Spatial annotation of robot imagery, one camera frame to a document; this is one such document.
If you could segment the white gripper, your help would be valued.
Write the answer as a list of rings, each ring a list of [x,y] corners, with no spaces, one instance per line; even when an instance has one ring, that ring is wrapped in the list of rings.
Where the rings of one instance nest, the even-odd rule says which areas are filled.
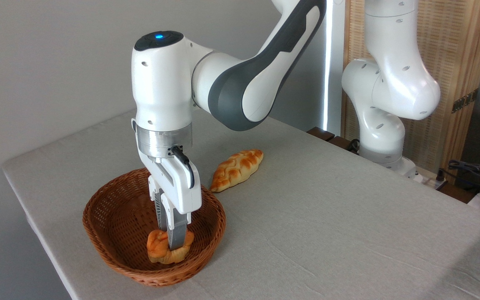
[[[154,201],[157,224],[167,232],[170,250],[176,250],[184,245],[187,226],[192,222],[191,212],[202,205],[198,170],[192,162],[189,169],[175,155],[159,159],[138,153],[150,172],[149,194]]]

